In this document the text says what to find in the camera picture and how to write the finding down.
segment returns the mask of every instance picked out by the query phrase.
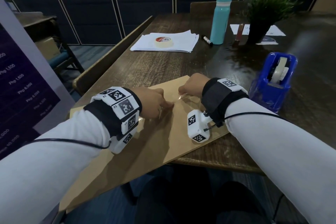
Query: blue tape dispenser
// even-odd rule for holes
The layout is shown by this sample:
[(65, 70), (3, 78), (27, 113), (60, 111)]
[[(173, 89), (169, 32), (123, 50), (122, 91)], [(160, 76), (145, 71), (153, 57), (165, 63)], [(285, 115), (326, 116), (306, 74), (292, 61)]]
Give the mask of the blue tape dispenser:
[(253, 80), (249, 98), (268, 110), (278, 113), (287, 92), (290, 80), (297, 65), (294, 55), (271, 52), (264, 66)]

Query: white arm sleeve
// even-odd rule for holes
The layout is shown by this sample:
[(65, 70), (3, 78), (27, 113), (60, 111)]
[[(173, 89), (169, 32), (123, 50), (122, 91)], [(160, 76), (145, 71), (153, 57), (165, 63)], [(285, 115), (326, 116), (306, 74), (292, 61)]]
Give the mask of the white arm sleeve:
[[(225, 116), (268, 112), (250, 99), (229, 105)], [(336, 150), (276, 117), (247, 114), (225, 121), (253, 160), (309, 223), (336, 223)]]
[[(40, 138), (77, 139), (107, 146), (110, 134), (93, 114), (82, 110)], [(39, 223), (99, 152), (74, 143), (36, 142), (0, 160), (0, 223)]]

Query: price list sign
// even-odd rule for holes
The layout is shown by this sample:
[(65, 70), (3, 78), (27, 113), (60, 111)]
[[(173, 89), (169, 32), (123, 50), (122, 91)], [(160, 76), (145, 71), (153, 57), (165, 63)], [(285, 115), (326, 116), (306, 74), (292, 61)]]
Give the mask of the price list sign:
[(0, 159), (40, 134), (59, 97), (0, 24)]

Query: hand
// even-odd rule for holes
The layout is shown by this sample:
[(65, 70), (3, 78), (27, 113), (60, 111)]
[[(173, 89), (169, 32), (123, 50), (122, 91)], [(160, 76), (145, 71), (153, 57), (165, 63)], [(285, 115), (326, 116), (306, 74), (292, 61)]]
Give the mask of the hand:
[(192, 96), (202, 97), (202, 91), (205, 84), (210, 80), (203, 74), (195, 73), (193, 74), (188, 81), (178, 89), (180, 95), (189, 94)]
[(172, 108), (173, 102), (168, 102), (163, 97), (163, 89), (151, 90), (146, 87), (131, 88), (142, 104), (142, 111), (140, 116), (145, 119), (153, 119), (159, 116), (160, 107)]

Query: teal water bottle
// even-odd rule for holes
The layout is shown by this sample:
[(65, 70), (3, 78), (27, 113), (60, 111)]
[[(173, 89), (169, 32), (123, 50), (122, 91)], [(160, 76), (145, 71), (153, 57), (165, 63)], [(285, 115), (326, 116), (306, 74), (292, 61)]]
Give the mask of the teal water bottle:
[(228, 25), (230, 5), (232, 0), (216, 0), (216, 8), (213, 13), (210, 41), (213, 44), (222, 44), (226, 26)]

